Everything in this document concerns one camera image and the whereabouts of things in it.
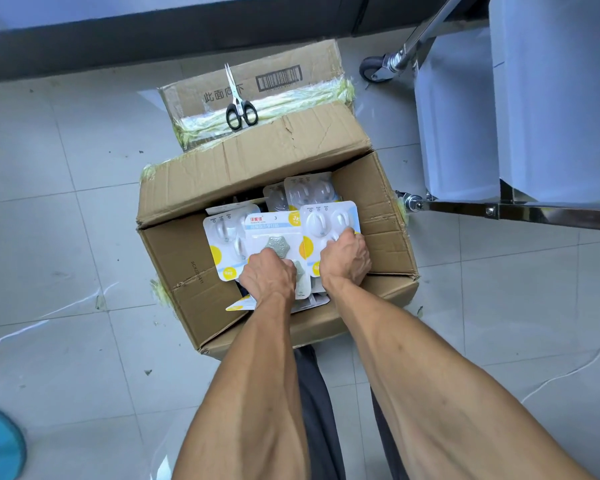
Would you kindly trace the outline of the person's right hand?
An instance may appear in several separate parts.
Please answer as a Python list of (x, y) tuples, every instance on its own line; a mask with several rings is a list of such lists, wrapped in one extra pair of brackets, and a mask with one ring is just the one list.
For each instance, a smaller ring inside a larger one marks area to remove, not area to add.
[(364, 236), (346, 227), (336, 241), (327, 242), (320, 254), (320, 278), (328, 296), (336, 299), (349, 288), (359, 287), (371, 265)]

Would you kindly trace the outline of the person's left hand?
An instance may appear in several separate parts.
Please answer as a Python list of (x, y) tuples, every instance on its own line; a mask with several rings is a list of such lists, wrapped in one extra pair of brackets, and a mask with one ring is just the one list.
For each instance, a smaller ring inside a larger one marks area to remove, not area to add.
[(240, 284), (254, 298), (256, 307), (274, 300), (290, 307), (296, 300), (296, 273), (258, 273), (253, 268), (253, 255), (239, 277)]

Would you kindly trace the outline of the grey hexagon hook packet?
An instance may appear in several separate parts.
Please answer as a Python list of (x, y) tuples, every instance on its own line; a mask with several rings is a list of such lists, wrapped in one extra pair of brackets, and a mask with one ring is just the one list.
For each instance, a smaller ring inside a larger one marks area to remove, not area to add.
[(296, 299), (309, 298), (312, 284), (299, 211), (250, 214), (246, 217), (245, 232), (248, 260), (264, 248), (271, 248), (280, 258), (293, 261), (297, 270)]

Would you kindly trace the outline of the white oval hook packet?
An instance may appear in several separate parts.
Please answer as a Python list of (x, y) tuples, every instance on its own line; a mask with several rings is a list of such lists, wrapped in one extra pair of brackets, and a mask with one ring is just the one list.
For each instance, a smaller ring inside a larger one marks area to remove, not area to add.
[(346, 228), (360, 233), (358, 209), (353, 201), (305, 205), (299, 209), (303, 243), (301, 254), (311, 277), (320, 277), (320, 254), (328, 241), (337, 241)]

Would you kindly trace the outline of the person's left forearm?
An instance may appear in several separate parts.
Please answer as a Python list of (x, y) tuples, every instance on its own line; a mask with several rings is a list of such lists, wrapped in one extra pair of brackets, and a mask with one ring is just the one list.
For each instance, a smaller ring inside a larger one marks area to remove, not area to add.
[(172, 480), (308, 480), (291, 299), (260, 300), (188, 429)]

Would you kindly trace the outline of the person's right forearm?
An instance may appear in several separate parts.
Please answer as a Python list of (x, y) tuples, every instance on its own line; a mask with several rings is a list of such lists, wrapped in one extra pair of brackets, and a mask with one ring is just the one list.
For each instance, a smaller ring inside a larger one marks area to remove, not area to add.
[(596, 480), (486, 371), (404, 309), (323, 277), (411, 480)]

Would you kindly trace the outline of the pile of hook packets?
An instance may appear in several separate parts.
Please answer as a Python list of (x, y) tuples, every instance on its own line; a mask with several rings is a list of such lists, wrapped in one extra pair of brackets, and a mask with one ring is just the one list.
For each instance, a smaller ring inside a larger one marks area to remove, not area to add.
[[(250, 214), (298, 210), (305, 205), (344, 201), (336, 192), (331, 172), (288, 177), (267, 185), (263, 197), (207, 209), (203, 229), (212, 252), (216, 272), (224, 282), (239, 280), (248, 263), (245, 221)], [(296, 313), (329, 302), (320, 277), (311, 277), (312, 293), (296, 299), (291, 312)]]

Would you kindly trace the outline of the open brown cardboard box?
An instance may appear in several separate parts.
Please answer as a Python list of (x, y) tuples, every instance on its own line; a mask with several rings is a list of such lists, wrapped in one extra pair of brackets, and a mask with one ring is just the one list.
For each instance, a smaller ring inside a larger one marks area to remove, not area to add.
[[(345, 77), (336, 39), (231, 66), (247, 99), (290, 95), (292, 90)], [(160, 88), (170, 117), (198, 117), (203, 109), (222, 109), (216, 98), (224, 69)], [(212, 277), (212, 252), (203, 250), (203, 214), (211, 204), (255, 195), (283, 177), (335, 170), (344, 197), (361, 204), (361, 233), (372, 261), (362, 282), (369, 292), (405, 307), (416, 294), (419, 277), (407, 225), (379, 156), (356, 119), (352, 102), (309, 103), (308, 109), (283, 110), (234, 136), (192, 144), (182, 155), (143, 170), (137, 231), (159, 284), (193, 347), (218, 360), (240, 332), (248, 312), (224, 311), (240, 298), (237, 284)], [(347, 331), (334, 305), (302, 311), (291, 318), (294, 347), (318, 343)]]

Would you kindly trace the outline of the small white paper roll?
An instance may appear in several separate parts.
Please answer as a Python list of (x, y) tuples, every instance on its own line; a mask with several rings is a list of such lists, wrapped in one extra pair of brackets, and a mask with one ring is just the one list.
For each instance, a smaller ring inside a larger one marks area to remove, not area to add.
[(439, 200), (499, 194), (489, 28), (435, 38), (415, 70), (425, 187)]

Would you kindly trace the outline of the person's dark grey trousers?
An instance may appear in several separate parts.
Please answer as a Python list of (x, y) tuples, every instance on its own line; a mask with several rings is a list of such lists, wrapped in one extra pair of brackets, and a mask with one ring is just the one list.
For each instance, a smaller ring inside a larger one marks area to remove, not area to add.
[[(294, 350), (311, 480), (346, 480), (344, 459), (328, 388), (313, 346)], [(393, 480), (410, 480), (383, 411), (371, 393), (374, 415)]]

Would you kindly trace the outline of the stainless steel wheeled cart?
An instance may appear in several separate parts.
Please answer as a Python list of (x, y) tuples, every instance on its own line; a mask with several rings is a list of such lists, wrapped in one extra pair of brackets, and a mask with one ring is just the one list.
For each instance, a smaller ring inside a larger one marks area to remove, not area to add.
[[(360, 62), (360, 76), (368, 83), (383, 83), (410, 72), (415, 89), (415, 70), (418, 59), (424, 59), (431, 42), (442, 35), (480, 28), (489, 28), (488, 18), (475, 21), (447, 21), (452, 10), (464, 0), (445, 0), (432, 16), (424, 19), (410, 33), (403, 46), (396, 52), (367, 57)], [(439, 200), (426, 189), (426, 195), (396, 191), (401, 207), (407, 214), (419, 211), (435, 211), (448, 214), (485, 217), (545, 225), (567, 226), (600, 230), (600, 202), (598, 203), (555, 203), (531, 201), (529, 197), (515, 192), (500, 179), (499, 194), (488, 200)]]

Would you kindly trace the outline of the large white paper roll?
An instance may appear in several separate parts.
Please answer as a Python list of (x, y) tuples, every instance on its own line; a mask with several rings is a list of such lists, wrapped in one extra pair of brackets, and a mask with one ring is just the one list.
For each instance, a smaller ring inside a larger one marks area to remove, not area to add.
[(600, 202), (600, 0), (490, 0), (500, 179)]

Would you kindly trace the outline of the black handled scissors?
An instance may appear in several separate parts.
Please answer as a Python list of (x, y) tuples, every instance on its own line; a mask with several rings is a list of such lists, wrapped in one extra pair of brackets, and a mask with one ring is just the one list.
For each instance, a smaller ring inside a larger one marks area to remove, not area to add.
[(248, 127), (257, 125), (259, 117), (255, 106), (240, 96), (229, 64), (225, 63), (224, 68), (231, 91), (231, 102), (225, 112), (227, 125), (234, 132), (242, 129), (243, 124)]

